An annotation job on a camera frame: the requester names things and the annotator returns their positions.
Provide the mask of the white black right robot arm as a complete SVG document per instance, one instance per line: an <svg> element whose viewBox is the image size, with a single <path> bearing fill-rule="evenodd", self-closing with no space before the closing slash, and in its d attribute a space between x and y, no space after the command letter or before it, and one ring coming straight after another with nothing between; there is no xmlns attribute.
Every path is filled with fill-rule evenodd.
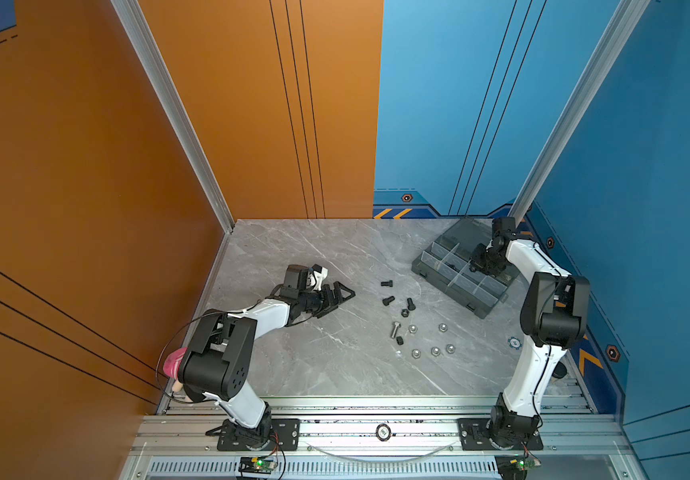
<svg viewBox="0 0 690 480"><path fill-rule="evenodd" d="M492 223L490 242L473 253L472 268L495 276L514 266L529 281L520 311L524 334L513 377L498 396L488 424L500 449L526 447L542 425L542 400L560 360L585 335L591 285L561 267L540 245L517 231L513 217Z"/></svg>

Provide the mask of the green circuit board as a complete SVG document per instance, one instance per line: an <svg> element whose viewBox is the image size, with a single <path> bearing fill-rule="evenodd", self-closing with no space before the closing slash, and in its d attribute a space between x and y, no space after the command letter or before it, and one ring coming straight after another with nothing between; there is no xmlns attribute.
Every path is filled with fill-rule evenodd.
<svg viewBox="0 0 690 480"><path fill-rule="evenodd" d="M526 480L530 471L542 466L541 460L536 457L496 457L495 460L503 480Z"/></svg>
<svg viewBox="0 0 690 480"><path fill-rule="evenodd" d="M238 472L240 476L273 474L278 467L276 460L266 457L241 457Z"/></svg>

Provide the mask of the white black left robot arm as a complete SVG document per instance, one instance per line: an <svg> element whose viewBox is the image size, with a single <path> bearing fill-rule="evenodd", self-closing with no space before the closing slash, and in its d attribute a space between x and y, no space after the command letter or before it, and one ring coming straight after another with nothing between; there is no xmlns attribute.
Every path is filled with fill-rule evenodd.
<svg viewBox="0 0 690 480"><path fill-rule="evenodd" d="M198 321L189 344L166 358L164 373L182 385L191 401L212 401L227 414L208 435L220 436L232 449L264 449L273 434L272 409L248 382L255 341L298 325L302 314L321 318L355 296L339 281L302 289L278 285L247 309L211 309Z"/></svg>

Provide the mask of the green circuit board right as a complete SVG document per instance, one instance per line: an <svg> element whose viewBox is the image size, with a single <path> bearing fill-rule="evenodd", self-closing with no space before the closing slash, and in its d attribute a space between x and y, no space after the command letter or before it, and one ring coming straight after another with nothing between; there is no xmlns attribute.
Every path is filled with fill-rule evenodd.
<svg viewBox="0 0 690 480"><path fill-rule="evenodd" d="M503 480L526 480L530 471L542 466L541 460L536 457L496 457L495 460Z"/></svg>

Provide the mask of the aluminium frame post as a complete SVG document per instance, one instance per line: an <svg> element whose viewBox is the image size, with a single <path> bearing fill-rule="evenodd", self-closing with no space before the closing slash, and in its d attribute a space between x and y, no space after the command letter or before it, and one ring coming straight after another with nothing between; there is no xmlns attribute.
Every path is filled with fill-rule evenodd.
<svg viewBox="0 0 690 480"><path fill-rule="evenodd" d="M138 1L128 0L112 0L111 4L221 228L226 234L232 234L235 229L235 220L142 6Z"/></svg>
<svg viewBox="0 0 690 480"><path fill-rule="evenodd" d="M620 1L509 212L520 224L650 4Z"/></svg>

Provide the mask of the aluminium frame post right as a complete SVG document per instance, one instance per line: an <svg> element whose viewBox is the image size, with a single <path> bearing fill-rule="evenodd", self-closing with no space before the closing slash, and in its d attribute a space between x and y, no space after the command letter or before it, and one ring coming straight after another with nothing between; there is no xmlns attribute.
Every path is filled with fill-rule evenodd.
<svg viewBox="0 0 690 480"><path fill-rule="evenodd" d="M509 212L520 224L650 4L620 1Z"/></svg>

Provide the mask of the clear grey compartment organizer box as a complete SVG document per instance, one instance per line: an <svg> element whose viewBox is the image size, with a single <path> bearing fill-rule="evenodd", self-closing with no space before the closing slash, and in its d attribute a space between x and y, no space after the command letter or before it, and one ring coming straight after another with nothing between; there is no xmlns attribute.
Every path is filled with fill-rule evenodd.
<svg viewBox="0 0 690 480"><path fill-rule="evenodd" d="M486 318L509 298L511 286L521 276L512 265L494 275L474 265L475 249L487 246L493 228L501 223L500 218L459 220L422 250L412 262L412 271L477 317Z"/></svg>

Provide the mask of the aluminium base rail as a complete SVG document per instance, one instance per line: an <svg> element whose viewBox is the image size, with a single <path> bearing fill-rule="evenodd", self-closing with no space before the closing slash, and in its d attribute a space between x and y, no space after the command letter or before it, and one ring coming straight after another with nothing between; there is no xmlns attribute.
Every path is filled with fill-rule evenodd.
<svg viewBox="0 0 690 480"><path fill-rule="evenodd" d="M454 396L272 397L275 434L261 450L238 450L207 432L225 415L197 404L146 417L125 479L501 479L496 457L536 457L530 479L641 479L644 470L616 419L578 389L543 403L526 447L498 449L486 436L494 398ZM240 476L241 457L278 462L269 475Z"/></svg>

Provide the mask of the silver hex bolt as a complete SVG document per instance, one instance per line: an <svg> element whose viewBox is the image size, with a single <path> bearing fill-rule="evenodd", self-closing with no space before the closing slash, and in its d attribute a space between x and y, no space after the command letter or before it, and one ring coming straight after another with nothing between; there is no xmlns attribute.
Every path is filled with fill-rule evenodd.
<svg viewBox="0 0 690 480"><path fill-rule="evenodd" d="M390 338L391 338L391 339L395 339L395 338L397 337L397 334L398 334L398 331L399 331L400 328L401 328L401 323L398 322L398 321L395 321L395 322L393 323L393 326L392 326L392 329L391 329L391 333L390 333Z"/></svg>

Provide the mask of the small jar black lid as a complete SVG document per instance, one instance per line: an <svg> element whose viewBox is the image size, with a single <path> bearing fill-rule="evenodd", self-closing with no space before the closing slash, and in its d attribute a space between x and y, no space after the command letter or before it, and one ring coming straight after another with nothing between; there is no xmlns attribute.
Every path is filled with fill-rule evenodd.
<svg viewBox="0 0 690 480"><path fill-rule="evenodd" d="M563 379L567 376L567 374L568 374L568 369L567 369L566 365L563 362L559 361L556 364L556 366L552 372L551 377L553 379Z"/></svg>

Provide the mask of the pink object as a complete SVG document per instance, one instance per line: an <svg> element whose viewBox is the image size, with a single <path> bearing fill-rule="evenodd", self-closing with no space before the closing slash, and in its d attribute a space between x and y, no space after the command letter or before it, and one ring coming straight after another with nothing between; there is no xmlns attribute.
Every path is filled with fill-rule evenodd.
<svg viewBox="0 0 690 480"><path fill-rule="evenodd" d="M179 369L187 353L187 348L182 347L167 356L164 361L163 371L171 379L180 380Z"/></svg>

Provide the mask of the aluminium frame post left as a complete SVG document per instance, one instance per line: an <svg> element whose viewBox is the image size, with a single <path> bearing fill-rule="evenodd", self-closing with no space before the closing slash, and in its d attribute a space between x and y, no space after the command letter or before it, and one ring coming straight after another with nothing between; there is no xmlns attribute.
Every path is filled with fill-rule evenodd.
<svg viewBox="0 0 690 480"><path fill-rule="evenodd" d="M112 0L111 4L221 228L226 234L232 234L235 229L235 220L142 6L138 1L128 0Z"/></svg>

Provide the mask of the green circuit board left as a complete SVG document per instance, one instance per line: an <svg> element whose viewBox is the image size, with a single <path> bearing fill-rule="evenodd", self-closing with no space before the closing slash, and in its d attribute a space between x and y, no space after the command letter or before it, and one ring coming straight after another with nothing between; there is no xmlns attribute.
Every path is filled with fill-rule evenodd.
<svg viewBox="0 0 690 480"><path fill-rule="evenodd" d="M276 460L266 457L241 457L238 472L240 476L273 474L278 467Z"/></svg>

